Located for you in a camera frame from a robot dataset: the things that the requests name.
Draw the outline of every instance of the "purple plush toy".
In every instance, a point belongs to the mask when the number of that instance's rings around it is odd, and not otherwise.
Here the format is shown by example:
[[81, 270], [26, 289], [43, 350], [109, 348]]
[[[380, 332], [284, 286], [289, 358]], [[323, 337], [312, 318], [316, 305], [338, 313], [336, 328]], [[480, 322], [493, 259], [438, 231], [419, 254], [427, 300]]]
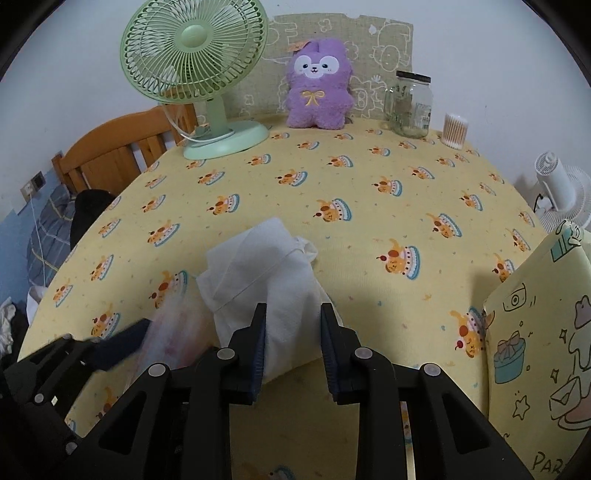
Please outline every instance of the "purple plush toy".
[[355, 102], [347, 91], [353, 69], [338, 38], [310, 40], [287, 67], [290, 92], [287, 126], [316, 125], [327, 130], [345, 126], [345, 113]]

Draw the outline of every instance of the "yellow bed sheet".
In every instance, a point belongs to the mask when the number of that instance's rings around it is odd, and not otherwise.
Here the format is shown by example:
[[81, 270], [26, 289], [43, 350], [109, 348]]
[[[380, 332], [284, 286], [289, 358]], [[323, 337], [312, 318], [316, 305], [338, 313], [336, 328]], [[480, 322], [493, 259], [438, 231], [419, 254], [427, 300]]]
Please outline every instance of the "yellow bed sheet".
[[[140, 175], [60, 268], [23, 354], [150, 317], [206, 269], [208, 249], [278, 216], [318, 247], [314, 272], [364, 345], [441, 365], [486, 411], [483, 302], [544, 238], [521, 196], [474, 148], [452, 150], [435, 132], [408, 140], [369, 119], [338, 132], [262, 121], [270, 137], [251, 150], [191, 162], [174, 148]], [[72, 428], [89, 431], [129, 369], [91, 379]], [[354, 477], [358, 411], [332, 403], [322, 361], [266, 385], [231, 422], [237, 479]]]

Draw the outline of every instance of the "yellow ribbon bow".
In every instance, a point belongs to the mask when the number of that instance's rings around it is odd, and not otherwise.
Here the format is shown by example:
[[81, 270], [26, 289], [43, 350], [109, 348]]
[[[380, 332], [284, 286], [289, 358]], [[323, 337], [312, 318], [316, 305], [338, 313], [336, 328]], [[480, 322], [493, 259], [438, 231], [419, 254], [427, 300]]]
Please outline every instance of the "yellow ribbon bow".
[[302, 97], [307, 98], [308, 99], [308, 103], [306, 104], [306, 106], [309, 106], [312, 102], [314, 102], [314, 105], [318, 106], [318, 100], [316, 100], [317, 98], [324, 98], [324, 92], [322, 90], [318, 90], [316, 92], [311, 92], [309, 90], [305, 90], [301, 93]]

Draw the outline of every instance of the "jar label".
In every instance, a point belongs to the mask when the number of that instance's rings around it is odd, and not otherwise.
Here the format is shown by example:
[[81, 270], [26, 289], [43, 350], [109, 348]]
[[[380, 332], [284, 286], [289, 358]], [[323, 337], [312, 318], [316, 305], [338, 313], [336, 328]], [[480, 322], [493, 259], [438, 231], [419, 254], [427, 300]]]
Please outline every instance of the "jar label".
[[431, 105], [425, 105], [423, 103], [416, 103], [413, 112], [412, 124], [416, 128], [422, 128], [423, 130], [429, 128], [431, 122]]

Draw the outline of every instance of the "blue wall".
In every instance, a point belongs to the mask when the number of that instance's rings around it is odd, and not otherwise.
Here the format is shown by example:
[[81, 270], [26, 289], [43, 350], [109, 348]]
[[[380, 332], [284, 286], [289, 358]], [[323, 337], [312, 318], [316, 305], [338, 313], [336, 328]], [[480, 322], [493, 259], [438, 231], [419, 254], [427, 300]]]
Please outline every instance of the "blue wall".
[[51, 192], [60, 184], [54, 170], [45, 174], [46, 185], [18, 215], [14, 210], [0, 222], [0, 303], [11, 297], [12, 302], [24, 307], [27, 302], [27, 245], [38, 218]]

